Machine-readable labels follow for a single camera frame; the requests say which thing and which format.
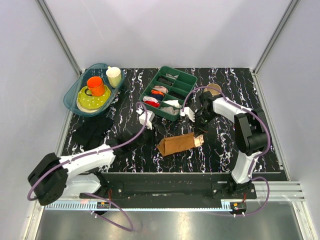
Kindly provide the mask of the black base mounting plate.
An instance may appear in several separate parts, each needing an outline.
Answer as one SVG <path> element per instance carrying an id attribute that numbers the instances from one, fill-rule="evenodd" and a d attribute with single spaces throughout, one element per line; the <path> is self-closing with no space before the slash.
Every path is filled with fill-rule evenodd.
<path id="1" fill-rule="evenodd" d="M 247 183 L 234 189 L 228 173 L 96 173 L 99 197 L 110 197 L 126 209 L 218 208 L 222 200 L 255 200 Z"/>

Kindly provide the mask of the left aluminium frame post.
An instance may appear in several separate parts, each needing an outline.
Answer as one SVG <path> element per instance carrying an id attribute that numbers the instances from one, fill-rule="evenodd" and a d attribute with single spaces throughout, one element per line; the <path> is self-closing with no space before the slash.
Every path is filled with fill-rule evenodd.
<path id="1" fill-rule="evenodd" d="M 35 2 L 37 3 L 40 11 L 42 12 L 45 20 L 47 21 L 52 33 L 54 34 L 58 44 L 60 45 L 62 51 L 64 52 L 73 71 L 79 77 L 82 74 L 82 69 L 80 68 L 79 64 L 76 61 L 76 58 L 74 57 L 70 47 L 68 46 L 68 43 L 66 42 L 47 2 L 45 0 L 35 0 Z"/>

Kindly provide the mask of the grey folded cloth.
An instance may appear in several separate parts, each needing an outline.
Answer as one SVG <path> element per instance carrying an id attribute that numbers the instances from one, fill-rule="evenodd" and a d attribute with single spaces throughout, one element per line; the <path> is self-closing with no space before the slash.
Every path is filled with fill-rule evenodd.
<path id="1" fill-rule="evenodd" d="M 166 73 L 165 76 L 168 78 L 171 78 L 171 79 L 177 79 L 179 75 L 171 75 L 171 74 Z"/>

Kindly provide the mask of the orange mug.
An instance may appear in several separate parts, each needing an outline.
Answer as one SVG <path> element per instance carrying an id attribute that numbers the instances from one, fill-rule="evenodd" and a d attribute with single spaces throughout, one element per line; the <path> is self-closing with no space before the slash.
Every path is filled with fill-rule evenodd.
<path id="1" fill-rule="evenodd" d="M 89 78 L 86 84 L 87 89 L 85 90 L 85 94 L 88 96 L 100 97 L 105 93 L 104 82 L 99 76 Z"/>

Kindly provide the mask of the aluminium frame post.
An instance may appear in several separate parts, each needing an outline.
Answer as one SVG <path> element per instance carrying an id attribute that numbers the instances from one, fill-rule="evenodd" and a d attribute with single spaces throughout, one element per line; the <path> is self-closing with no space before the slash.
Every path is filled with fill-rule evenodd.
<path id="1" fill-rule="evenodd" d="M 286 7 L 282 17 L 280 18 L 275 30 L 273 31 L 266 47 L 264 48 L 260 58 L 258 59 L 255 67 L 253 68 L 252 72 L 257 75 L 260 69 L 262 68 L 264 62 L 266 61 L 267 57 L 269 56 L 271 50 L 273 49 L 274 45 L 276 44 L 277 40 L 279 39 L 281 33 L 285 29 L 287 23 L 289 22 L 292 14 L 294 13 L 295 9 L 299 5 L 300 0 L 290 0 L 288 6 Z"/>
<path id="2" fill-rule="evenodd" d="M 80 68 L 79 64 L 76 61 L 76 58 L 74 57 L 70 47 L 68 46 L 68 43 L 66 42 L 47 2 L 45 0 L 35 0 L 35 2 L 37 3 L 40 11 L 42 12 L 45 20 L 47 21 L 52 33 L 54 34 L 58 44 L 60 45 L 62 51 L 64 52 L 73 71 L 79 77 L 82 74 L 82 69 Z"/>

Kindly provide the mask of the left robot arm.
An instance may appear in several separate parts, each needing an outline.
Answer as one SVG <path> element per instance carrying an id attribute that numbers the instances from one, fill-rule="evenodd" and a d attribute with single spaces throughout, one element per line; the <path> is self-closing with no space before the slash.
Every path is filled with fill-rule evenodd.
<path id="1" fill-rule="evenodd" d="M 90 193 L 103 198 L 108 193 L 108 186 L 101 180 L 91 187 L 88 180 L 76 183 L 73 179 L 85 172 L 103 166 L 110 167 L 116 159 L 136 148 L 149 143 L 154 130 L 143 127 L 138 132 L 124 131 L 114 139 L 91 150 L 75 155 L 57 156 L 54 152 L 46 154 L 27 177 L 30 190 L 28 201 L 38 201 L 47 206 L 63 196 Z"/>

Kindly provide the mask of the yellow-green dotted plate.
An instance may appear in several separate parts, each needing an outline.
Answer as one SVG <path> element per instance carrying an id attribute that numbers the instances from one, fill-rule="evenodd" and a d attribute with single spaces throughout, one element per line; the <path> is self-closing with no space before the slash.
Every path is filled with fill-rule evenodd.
<path id="1" fill-rule="evenodd" d="M 92 96 L 90 90 L 85 86 L 77 94 L 76 105 L 80 111 L 85 113 L 94 113 L 101 110 L 103 105 L 111 96 L 111 91 L 107 85 L 104 85 L 104 94 L 101 96 Z"/>

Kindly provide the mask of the red white rolled cloth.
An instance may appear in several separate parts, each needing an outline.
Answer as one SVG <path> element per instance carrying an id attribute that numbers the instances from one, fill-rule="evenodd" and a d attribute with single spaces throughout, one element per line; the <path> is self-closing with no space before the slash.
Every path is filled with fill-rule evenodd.
<path id="1" fill-rule="evenodd" d="M 158 108 L 160 106 L 160 102 L 154 97 L 144 96 L 142 100 L 144 103 L 146 103 L 147 105 L 150 105 L 154 108 Z"/>

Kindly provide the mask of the cream yellow cup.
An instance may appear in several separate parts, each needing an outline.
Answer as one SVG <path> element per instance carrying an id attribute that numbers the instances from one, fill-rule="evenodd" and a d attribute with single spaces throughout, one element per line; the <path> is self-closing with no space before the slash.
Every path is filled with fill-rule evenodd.
<path id="1" fill-rule="evenodd" d="M 106 70 L 106 76 L 110 85 L 116 88 L 122 80 L 122 72 L 118 67 L 109 66 Z"/>

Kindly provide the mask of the black rolled cloth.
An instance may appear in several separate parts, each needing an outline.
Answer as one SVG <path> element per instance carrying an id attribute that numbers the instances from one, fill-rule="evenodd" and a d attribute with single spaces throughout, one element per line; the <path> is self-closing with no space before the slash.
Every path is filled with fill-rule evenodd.
<path id="1" fill-rule="evenodd" d="M 171 82 L 170 80 L 160 76 L 158 79 L 157 79 L 158 82 L 162 83 L 162 84 L 165 84 L 165 85 L 168 85 L 168 86 L 172 86 L 173 85 L 173 82 Z"/>

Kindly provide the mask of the beige ceramic mug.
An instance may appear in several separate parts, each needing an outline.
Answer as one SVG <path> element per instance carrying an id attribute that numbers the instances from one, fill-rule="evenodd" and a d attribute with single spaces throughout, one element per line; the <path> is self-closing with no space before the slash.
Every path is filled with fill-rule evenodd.
<path id="1" fill-rule="evenodd" d="M 220 95 L 222 92 L 221 87 L 218 84 L 210 83 L 203 90 L 204 92 L 210 92 L 212 96 Z"/>

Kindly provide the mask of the green compartment organizer tray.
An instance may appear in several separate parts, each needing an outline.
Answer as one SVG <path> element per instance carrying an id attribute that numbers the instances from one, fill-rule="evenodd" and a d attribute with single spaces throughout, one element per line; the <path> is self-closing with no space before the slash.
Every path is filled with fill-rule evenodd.
<path id="1" fill-rule="evenodd" d="M 177 79 L 173 79 L 173 78 L 166 77 L 166 74 L 179 75 L 179 76 Z M 173 85 L 169 86 L 161 82 L 158 82 L 157 79 L 159 77 L 168 79 L 169 81 L 173 82 Z M 169 66 L 162 66 L 158 70 L 156 75 L 153 77 L 153 79 L 149 82 L 149 84 L 144 89 L 142 94 L 140 95 L 139 101 L 143 102 L 144 96 L 149 96 L 157 99 L 160 103 L 160 106 L 158 108 L 148 105 L 144 102 L 143 103 L 145 104 L 145 107 L 148 110 L 154 112 L 156 116 L 162 117 L 171 122 L 175 122 L 179 118 L 179 114 L 171 115 L 161 111 L 160 108 L 162 107 L 172 107 L 168 104 L 163 103 L 163 101 L 178 100 L 179 104 L 182 107 L 187 95 L 191 92 L 191 90 L 195 88 L 197 81 L 198 81 L 197 77 L 192 74 L 186 73 L 184 71 L 181 71 Z M 164 96 L 152 94 L 151 90 L 154 90 L 153 89 L 154 86 L 164 86 L 168 89 L 168 93 L 167 94 L 164 93 Z"/>

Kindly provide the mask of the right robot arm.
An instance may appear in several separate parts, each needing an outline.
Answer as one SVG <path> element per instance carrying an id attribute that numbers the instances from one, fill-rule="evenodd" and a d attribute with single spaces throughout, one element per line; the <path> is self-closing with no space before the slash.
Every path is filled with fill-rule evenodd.
<path id="1" fill-rule="evenodd" d="M 194 122 L 197 137 L 208 132 L 209 123 L 216 117 L 222 116 L 234 123 L 239 152 L 225 191 L 232 198 L 240 198 L 251 188 L 253 168 L 259 156 L 270 148 L 271 137 L 265 113 L 261 108 L 246 108 L 209 91 L 201 93 L 199 101 L 201 108 L 195 113 Z"/>

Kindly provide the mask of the black cloth pile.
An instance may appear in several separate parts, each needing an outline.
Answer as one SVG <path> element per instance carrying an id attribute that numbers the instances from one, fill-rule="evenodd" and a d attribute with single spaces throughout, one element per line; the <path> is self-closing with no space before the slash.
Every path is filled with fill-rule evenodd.
<path id="1" fill-rule="evenodd" d="M 105 133 L 113 124 L 114 120 L 106 116 L 90 117 L 75 130 L 72 139 L 85 151 L 95 149 L 102 144 Z"/>

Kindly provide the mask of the brown underwear beige waistband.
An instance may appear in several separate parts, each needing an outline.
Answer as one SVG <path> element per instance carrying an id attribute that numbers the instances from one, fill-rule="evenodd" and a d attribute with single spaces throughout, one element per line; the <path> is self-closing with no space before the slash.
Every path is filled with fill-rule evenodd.
<path id="1" fill-rule="evenodd" d="M 163 157 L 175 153 L 180 153 L 193 148 L 200 147 L 204 143 L 204 136 L 201 134 L 195 137 L 193 132 L 163 138 L 156 148 L 159 150 Z"/>

